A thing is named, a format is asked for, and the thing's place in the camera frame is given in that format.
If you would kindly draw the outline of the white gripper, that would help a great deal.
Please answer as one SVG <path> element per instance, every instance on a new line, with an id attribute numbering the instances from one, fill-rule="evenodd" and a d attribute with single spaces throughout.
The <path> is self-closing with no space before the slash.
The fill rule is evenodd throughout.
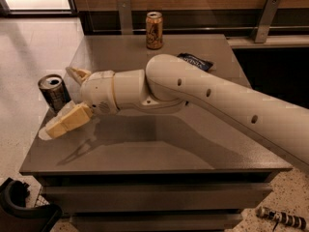
<path id="1" fill-rule="evenodd" d="M 113 71 L 94 72 L 66 67 L 67 74 L 79 85 L 82 103 L 68 102 L 40 129 L 39 138 L 50 140 L 87 124 L 96 115 L 116 114 Z"/>

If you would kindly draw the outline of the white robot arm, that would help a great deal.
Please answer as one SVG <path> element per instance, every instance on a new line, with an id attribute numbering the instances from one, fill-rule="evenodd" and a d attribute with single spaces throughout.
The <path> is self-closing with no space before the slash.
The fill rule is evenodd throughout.
<path id="1" fill-rule="evenodd" d="M 217 77 L 169 54 L 151 58 L 144 70 L 90 72 L 68 67 L 80 85 L 81 102 L 67 103 L 39 131 L 50 140 L 75 130 L 95 115 L 126 109 L 173 113 L 191 102 L 283 156 L 309 168 L 309 110 Z"/>

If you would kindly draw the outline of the black curved robot base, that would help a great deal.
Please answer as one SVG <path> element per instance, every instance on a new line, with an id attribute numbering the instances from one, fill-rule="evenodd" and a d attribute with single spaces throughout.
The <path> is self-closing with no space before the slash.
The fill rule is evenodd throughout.
<path id="1" fill-rule="evenodd" d="M 49 232 L 61 218 L 55 204 L 27 208 L 28 187 L 12 178 L 0 186 L 0 232 Z"/>

